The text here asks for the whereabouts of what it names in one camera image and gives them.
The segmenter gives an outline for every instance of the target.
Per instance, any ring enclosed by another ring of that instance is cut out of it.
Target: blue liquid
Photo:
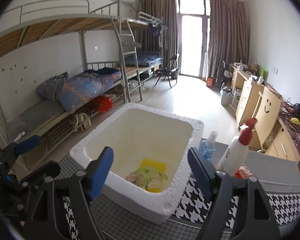
[[[206,161],[210,161],[214,151],[216,150],[216,146],[213,143],[211,146],[206,145],[206,141],[202,141],[199,146],[199,153],[202,158]]]

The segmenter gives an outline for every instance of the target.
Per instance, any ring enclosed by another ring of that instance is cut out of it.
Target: upper bunk
[[[60,5],[53,7],[50,6],[46,8],[35,8],[32,10],[27,10],[26,12],[24,10],[24,8],[26,8],[27,6],[33,6],[47,1],[54,0],[41,0],[32,2],[9,9],[4,12],[4,14],[7,14],[9,12],[20,10],[20,14],[18,15],[20,21],[18,24],[0,31],[0,58],[14,51],[15,49],[21,48],[45,38],[80,31],[110,30],[113,28],[112,21],[115,25],[119,25],[119,22],[121,22],[122,30],[128,30],[128,26],[126,23],[127,20],[129,21],[129,24],[133,30],[147,28],[150,22],[160,21],[160,19],[152,17],[151,15],[145,14],[143,12],[138,12],[131,4],[126,3],[122,0],[117,0],[93,11],[90,11],[89,1],[84,0],[87,2],[87,5],[80,5],[79,7],[86,8],[87,13],[60,14],[40,17],[23,22],[23,17],[31,13],[37,13],[43,10],[55,8],[76,7]],[[117,4],[117,15],[112,15],[111,6],[115,4]],[[122,4],[127,4],[128,6],[130,6],[138,14],[138,19],[122,17]]]

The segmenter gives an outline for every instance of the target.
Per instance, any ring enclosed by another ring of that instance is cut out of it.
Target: white foam box
[[[240,89],[237,88],[235,90],[234,94],[233,94],[233,99],[232,99],[231,106],[234,109],[237,109],[237,107],[238,107],[239,100],[240,100],[240,97],[241,97],[241,93],[242,93],[242,90],[240,90]]]
[[[191,173],[187,152],[199,147],[202,132],[199,120],[128,103],[74,146],[70,155],[86,168],[105,146],[112,147],[114,163],[102,193],[130,212],[161,224],[178,206]],[[159,193],[125,180],[143,158],[166,163],[168,181]]]

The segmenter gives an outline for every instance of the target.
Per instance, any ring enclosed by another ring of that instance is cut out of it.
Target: red spray nozzle
[[[252,139],[252,129],[254,128],[254,125],[257,123],[256,118],[251,118],[246,121],[246,125],[248,127],[242,131],[242,133],[239,136],[239,142],[242,145],[248,145]]]

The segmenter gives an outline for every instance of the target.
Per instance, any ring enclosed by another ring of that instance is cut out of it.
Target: screw
[[[53,181],[53,177],[51,177],[51,176],[48,176],[48,177],[46,177],[45,179],[44,179],[44,182],[45,183],[50,183],[50,182],[52,182]]]
[[[226,173],[224,171],[217,171],[218,174],[221,174],[221,175],[226,175]]]
[[[86,173],[85,171],[83,171],[83,170],[79,170],[79,171],[77,171],[75,174],[76,174],[78,177],[82,177],[82,176],[86,175],[87,173]]]
[[[21,204],[21,203],[19,203],[18,205],[17,205],[17,210],[18,211],[21,211],[23,209],[23,205]]]
[[[257,177],[256,177],[256,176],[253,176],[253,175],[251,175],[251,176],[249,177],[249,180],[252,181],[252,182],[257,182],[257,181],[258,181]]]

